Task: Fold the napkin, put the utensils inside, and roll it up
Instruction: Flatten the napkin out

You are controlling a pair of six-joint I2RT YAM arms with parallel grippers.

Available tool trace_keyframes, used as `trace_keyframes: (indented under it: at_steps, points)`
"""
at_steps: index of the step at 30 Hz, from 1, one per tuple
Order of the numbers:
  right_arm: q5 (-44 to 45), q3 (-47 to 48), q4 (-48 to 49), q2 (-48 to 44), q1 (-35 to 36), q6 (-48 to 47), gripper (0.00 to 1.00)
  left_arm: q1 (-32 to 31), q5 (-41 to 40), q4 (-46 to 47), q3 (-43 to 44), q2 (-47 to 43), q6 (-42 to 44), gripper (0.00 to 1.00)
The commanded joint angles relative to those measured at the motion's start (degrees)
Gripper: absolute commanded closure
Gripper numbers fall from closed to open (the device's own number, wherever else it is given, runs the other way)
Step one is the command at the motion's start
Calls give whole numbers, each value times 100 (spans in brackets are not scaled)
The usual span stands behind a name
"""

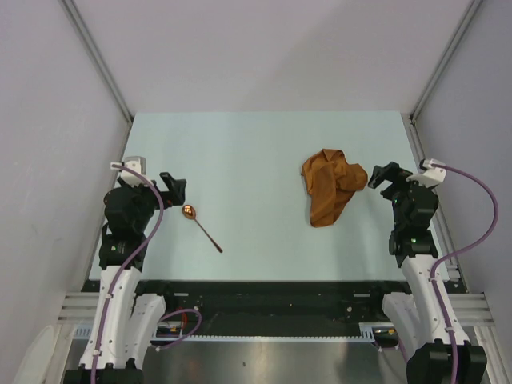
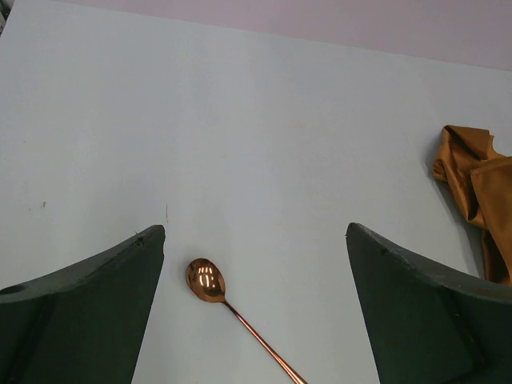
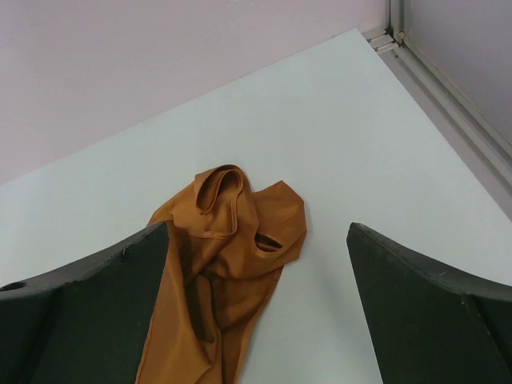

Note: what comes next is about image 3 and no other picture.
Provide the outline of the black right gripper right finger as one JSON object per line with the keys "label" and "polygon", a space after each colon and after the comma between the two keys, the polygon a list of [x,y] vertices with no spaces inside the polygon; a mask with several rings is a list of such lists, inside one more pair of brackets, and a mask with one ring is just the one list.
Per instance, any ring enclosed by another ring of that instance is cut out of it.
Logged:
{"label": "black right gripper right finger", "polygon": [[350,225],[350,261],[384,383],[509,383],[511,288]]}

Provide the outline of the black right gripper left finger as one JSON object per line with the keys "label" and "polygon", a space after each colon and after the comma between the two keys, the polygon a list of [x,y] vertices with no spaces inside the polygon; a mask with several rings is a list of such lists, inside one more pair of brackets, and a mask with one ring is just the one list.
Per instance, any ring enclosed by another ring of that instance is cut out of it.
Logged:
{"label": "black right gripper left finger", "polygon": [[1,288],[3,383],[133,383],[166,261],[166,224]]}

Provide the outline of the orange cloth napkin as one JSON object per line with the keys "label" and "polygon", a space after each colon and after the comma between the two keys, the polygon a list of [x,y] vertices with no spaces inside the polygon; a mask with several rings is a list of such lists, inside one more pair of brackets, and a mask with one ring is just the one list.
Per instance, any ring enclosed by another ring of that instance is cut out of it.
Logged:
{"label": "orange cloth napkin", "polygon": [[302,198],[286,183],[254,191],[219,166],[160,206],[169,247],[136,380],[235,383],[285,265],[306,238]]}

